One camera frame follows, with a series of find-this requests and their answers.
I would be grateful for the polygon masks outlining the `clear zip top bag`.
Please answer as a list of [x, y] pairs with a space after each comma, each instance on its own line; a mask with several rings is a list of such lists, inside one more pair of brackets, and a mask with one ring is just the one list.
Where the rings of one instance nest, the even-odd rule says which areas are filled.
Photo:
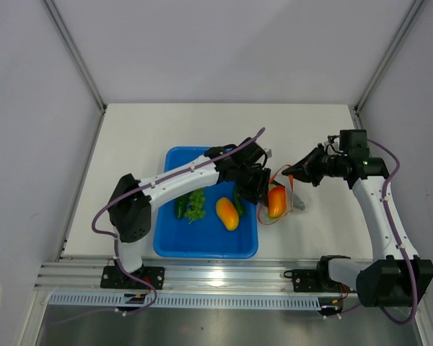
[[271, 175], [268, 181], [268, 206], [260, 205], [257, 209], [257, 220], [261, 225], [270, 226], [290, 213], [305, 211], [305, 203], [294, 191], [293, 176], [287, 177], [287, 186], [276, 180], [283, 170], [291, 166], [285, 164]]

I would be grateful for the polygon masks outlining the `red orange mango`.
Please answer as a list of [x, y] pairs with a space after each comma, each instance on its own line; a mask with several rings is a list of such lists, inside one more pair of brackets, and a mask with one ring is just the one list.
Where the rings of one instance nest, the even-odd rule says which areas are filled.
[[287, 209], [286, 190], [284, 186], [276, 186], [268, 192], [268, 217], [280, 218]]

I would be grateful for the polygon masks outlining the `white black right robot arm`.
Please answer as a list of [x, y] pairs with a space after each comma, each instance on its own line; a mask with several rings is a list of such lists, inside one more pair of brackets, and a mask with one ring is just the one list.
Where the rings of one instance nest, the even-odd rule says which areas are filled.
[[343, 179], [364, 215], [373, 260], [365, 267], [345, 256], [323, 256], [316, 285], [329, 291], [344, 284], [365, 307], [416, 308], [433, 278], [433, 264], [420, 258], [405, 232], [391, 194], [395, 172], [371, 155], [365, 130], [341, 130], [336, 139], [338, 152], [320, 144], [282, 174], [314, 187], [324, 177]]

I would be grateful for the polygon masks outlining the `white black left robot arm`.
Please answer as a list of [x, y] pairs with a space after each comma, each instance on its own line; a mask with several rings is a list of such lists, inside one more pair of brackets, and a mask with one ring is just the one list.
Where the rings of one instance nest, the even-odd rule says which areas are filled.
[[214, 146], [189, 162], [144, 181], [127, 174], [118, 180], [108, 203], [115, 232], [115, 256], [121, 263], [117, 280], [135, 288], [144, 266], [141, 240], [151, 231], [152, 214], [163, 205], [201, 188], [232, 183], [252, 204], [268, 203], [268, 154], [254, 138], [240, 145]]

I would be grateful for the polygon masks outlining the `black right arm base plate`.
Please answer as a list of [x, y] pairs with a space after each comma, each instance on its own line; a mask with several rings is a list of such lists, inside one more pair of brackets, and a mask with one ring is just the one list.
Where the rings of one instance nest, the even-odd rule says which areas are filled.
[[319, 272], [314, 269], [286, 270], [283, 276], [291, 280], [295, 293], [330, 293], [333, 291], [320, 279]]

